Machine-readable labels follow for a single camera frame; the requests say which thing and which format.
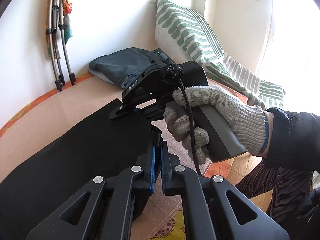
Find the white knit glove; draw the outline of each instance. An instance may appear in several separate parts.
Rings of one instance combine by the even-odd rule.
[[[248,152],[259,155],[266,139],[265,114],[260,106],[248,106],[219,86],[186,88],[186,95],[191,107],[208,104],[215,106]],[[186,106],[180,89],[175,90],[172,96],[179,105]],[[188,155],[192,158],[188,134],[189,117],[178,116],[175,109],[167,107],[164,118],[168,130],[177,141],[182,141],[182,146],[188,150]],[[201,128],[195,128],[196,155],[199,164],[203,164],[207,158],[201,147],[208,142],[208,133]]]

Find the triangular cutout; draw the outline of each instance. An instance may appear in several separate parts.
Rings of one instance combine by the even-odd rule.
[[[226,195],[240,225],[244,225],[258,217],[258,215],[231,190],[228,190]]]
[[[84,192],[75,202],[60,214],[60,219],[76,226],[79,223],[84,208],[90,198],[89,191]]]

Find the metal rivet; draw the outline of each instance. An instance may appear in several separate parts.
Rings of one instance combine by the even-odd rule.
[[[133,172],[138,172],[138,171],[141,171],[141,167],[138,166],[138,165],[135,165],[135,166],[133,166],[133,167],[131,168],[131,170],[132,170]]]
[[[182,165],[177,165],[175,168],[174,168],[176,171],[184,171],[186,168]]]
[[[93,182],[94,183],[101,183],[101,182],[103,182],[103,177],[101,177],[101,176],[94,177]]]
[[[215,176],[213,176],[213,180],[214,180],[215,182],[220,183],[220,182],[223,182],[223,177],[220,176],[220,175],[215,175]]]

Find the black cable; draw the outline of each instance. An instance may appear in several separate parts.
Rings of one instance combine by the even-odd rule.
[[[196,171],[197,171],[198,175],[201,176],[202,174],[201,174],[201,171],[200,171],[200,168],[199,168],[198,159],[197,159],[197,155],[196,155],[195,129],[194,129],[194,126],[193,126],[192,111],[191,111],[190,103],[189,103],[189,100],[187,98],[186,91],[184,89],[184,86],[183,86],[181,78],[179,78],[178,81],[179,81],[179,85],[180,85],[180,88],[181,88],[181,92],[182,92],[184,101],[186,102],[186,111],[187,111],[187,114],[189,116],[192,157],[193,157],[193,161],[195,163]]]

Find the cable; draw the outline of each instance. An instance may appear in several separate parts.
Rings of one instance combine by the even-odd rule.
[[[189,100],[187,98],[186,91],[184,89],[184,86],[183,86],[181,78],[179,78],[178,81],[179,81],[179,85],[180,85],[180,88],[181,88],[181,92],[182,92],[184,101],[186,102],[186,111],[187,111],[187,114],[189,116],[191,151],[192,151],[193,162],[195,163],[195,167],[196,167],[196,171],[197,171],[198,175],[202,176],[200,168],[199,168],[199,164],[198,164],[197,155],[196,155],[195,129],[194,129],[194,126],[193,126],[193,117],[192,117],[192,111],[191,111],[190,103],[189,103]]]
[[[195,163],[196,171],[198,175],[201,176],[201,171],[198,164],[198,159],[196,155],[196,143],[195,143],[195,128],[193,126],[193,117],[192,117],[192,111],[190,107],[189,100],[186,95],[186,91],[184,89],[181,77],[183,76],[183,71],[181,70],[181,67],[173,63],[167,55],[164,53],[161,53],[160,56],[163,58],[166,65],[160,70],[160,76],[162,76],[163,80],[167,84],[179,84],[179,87],[181,88],[181,92],[184,98],[184,101],[186,102],[186,111],[187,115],[189,116],[189,123],[190,123],[190,140],[191,140],[191,151],[192,151],[192,157],[193,161]]]

